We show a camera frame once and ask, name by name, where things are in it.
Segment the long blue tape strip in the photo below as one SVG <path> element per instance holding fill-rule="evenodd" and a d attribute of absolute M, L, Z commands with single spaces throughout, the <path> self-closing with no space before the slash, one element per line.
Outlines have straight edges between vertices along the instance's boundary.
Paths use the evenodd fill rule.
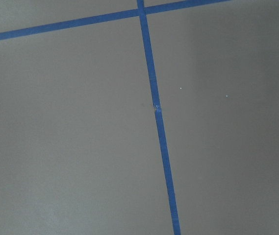
<path fill-rule="evenodd" d="M 180 229 L 180 223 L 179 223 L 175 188 L 174 188 L 174 183 L 173 183 L 173 176 L 172 176 L 172 170 L 171 170 L 171 164 L 170 164 L 170 158 L 169 158 L 169 152 L 168 152 L 168 146 L 167 146 L 167 139 L 166 139 L 166 133 L 165 133 L 165 128 L 164 128 L 163 113 L 162 113 L 162 108 L 161 108 L 161 104 L 160 104 L 160 97 L 159 97 L 158 83 L 157 83 L 157 77 L 156 77 L 154 59 L 153 59 L 153 53 L 152 53 L 152 45 L 151 45 L 150 32 L 149 32 L 149 26 L 148 26 L 148 19 L 147 19 L 147 14 L 145 11 L 145 5 L 144 5 L 143 0 L 137 1 L 137 8 L 138 8 L 138 12 L 139 12 L 139 20 L 140 20 L 140 26 L 141 26 L 141 32 L 142 32 L 142 38 L 143 38 L 145 58 L 146 58 L 146 63 L 147 63 L 150 90 L 151 90 L 151 95 L 152 95 L 152 104 L 153 104 L 153 108 L 154 108 L 154 116 L 155 116 L 155 122 L 156 122 L 156 127 L 157 127 L 157 134 L 158 134 L 158 140 L 159 140 L 159 146 L 160 146 L 160 152 L 161 152 L 161 159 L 162 159 L 165 183 L 166 183 L 166 187 L 167 187 L 172 228 L 173 228 L 173 233 L 175 235 L 179 235 L 179 234 L 181 234 L 181 229 Z"/>

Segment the crossing blue tape strip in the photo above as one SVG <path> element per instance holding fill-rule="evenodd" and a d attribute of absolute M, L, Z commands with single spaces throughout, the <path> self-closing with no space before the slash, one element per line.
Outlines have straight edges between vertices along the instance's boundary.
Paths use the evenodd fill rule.
<path fill-rule="evenodd" d="M 33 26 L 28 28 L 10 30 L 6 32 L 0 32 L 0 41 L 20 38 L 35 34 L 47 33 L 52 31 L 59 31 L 68 28 L 81 27 L 91 24 L 99 24 L 104 22 L 117 21 L 122 19 L 128 19 L 138 17 L 140 14 L 145 13 L 147 15 L 174 11 L 179 9 L 197 7 L 202 5 L 209 5 L 220 3 L 220 0 L 182 0 L 177 2 L 170 2 L 159 5 L 145 6 L 143 0 L 137 1 L 137 8 L 130 10 L 123 10 L 119 12 L 107 13 L 102 15 L 96 15 L 91 17 L 79 18 L 74 20 L 68 20 L 57 23 L 49 23 L 39 26 Z"/>

